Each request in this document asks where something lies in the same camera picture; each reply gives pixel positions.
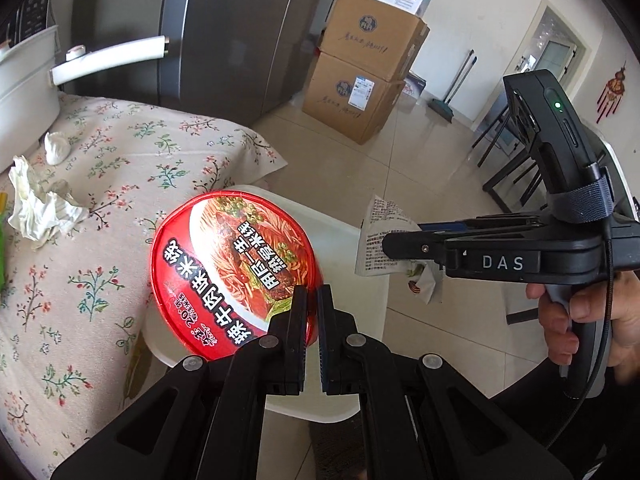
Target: broom handle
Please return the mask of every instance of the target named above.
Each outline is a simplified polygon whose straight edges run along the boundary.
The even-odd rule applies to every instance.
[[[462,79],[460,80],[460,83],[458,83],[458,86],[456,86],[456,89],[453,91],[453,94],[451,94],[449,99],[447,99],[447,102],[446,102],[447,105],[451,102],[451,100],[453,99],[453,96],[458,93],[458,90],[460,90],[462,83],[465,82],[466,76],[469,75],[469,72],[471,72],[471,69],[476,64],[476,61],[478,61],[478,56],[476,56],[474,60],[471,62],[471,65],[469,65],[469,68],[466,69],[465,75],[462,76]]]
[[[443,101],[447,100],[447,97],[449,97],[449,94],[451,93],[451,91],[453,90],[453,87],[456,85],[456,83],[458,82],[458,78],[460,77],[460,74],[462,74],[462,71],[465,69],[466,64],[469,62],[469,60],[471,59],[471,56],[473,56],[474,54],[474,50],[471,49],[471,52],[469,53],[469,55],[466,57],[465,62],[463,63],[463,65],[460,67],[460,70],[458,70],[458,73],[456,74],[455,79],[451,82],[451,86],[449,87],[449,89],[447,90],[447,93],[444,94],[444,97],[442,98]]]

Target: noodle image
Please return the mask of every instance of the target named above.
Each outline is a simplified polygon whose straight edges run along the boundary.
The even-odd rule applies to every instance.
[[[249,244],[248,238],[242,238],[239,227],[244,222],[262,237],[264,245]],[[290,309],[294,286],[308,282],[309,262],[303,240],[285,219],[242,197],[220,196],[207,201],[199,228],[206,235],[203,238],[210,240],[207,254],[238,303],[265,322]],[[235,245],[239,239],[244,240],[241,251]],[[271,267],[268,259],[272,257],[286,267]],[[268,271],[278,269],[273,272],[277,285],[268,288],[258,279],[251,265],[260,260]]]

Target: stacked cardboard boxes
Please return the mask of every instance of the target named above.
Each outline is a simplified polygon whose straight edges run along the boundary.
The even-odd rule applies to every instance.
[[[303,111],[363,144],[385,125],[429,27],[376,0],[337,0]]]

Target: cable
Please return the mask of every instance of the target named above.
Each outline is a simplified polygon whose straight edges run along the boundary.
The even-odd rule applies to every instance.
[[[605,252],[607,258],[607,303],[604,311],[604,323],[602,325],[602,335],[600,336],[600,345],[598,347],[598,354],[596,356],[596,362],[593,365],[593,370],[591,370],[591,374],[589,375],[589,380],[587,381],[580,398],[575,403],[574,408],[571,410],[567,418],[564,420],[560,428],[554,433],[553,437],[545,444],[545,448],[549,449],[554,442],[560,437],[562,432],[567,428],[567,426],[574,420],[575,414],[580,410],[584,399],[587,398],[587,395],[591,391],[591,387],[598,376],[598,370],[600,370],[600,366],[602,365],[602,361],[604,360],[604,354],[607,350],[607,340],[609,339],[609,330],[611,327],[611,310],[613,307],[613,285],[614,285],[614,268],[613,268],[613,248],[611,243],[611,231],[608,223],[604,229],[604,239],[605,239]]]

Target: white wall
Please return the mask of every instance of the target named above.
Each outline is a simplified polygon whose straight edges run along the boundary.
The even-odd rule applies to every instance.
[[[427,92],[441,97],[473,48],[478,63],[451,104],[474,120],[516,54],[540,1],[432,0],[424,15],[431,32],[412,71],[426,79]],[[592,50],[588,69],[600,46],[606,8],[600,0],[549,1]]]
[[[604,85],[626,61],[625,95],[614,115],[598,119],[596,104]],[[640,198],[640,63],[611,16],[591,70],[573,103],[580,117],[599,130],[613,146],[632,193]]]

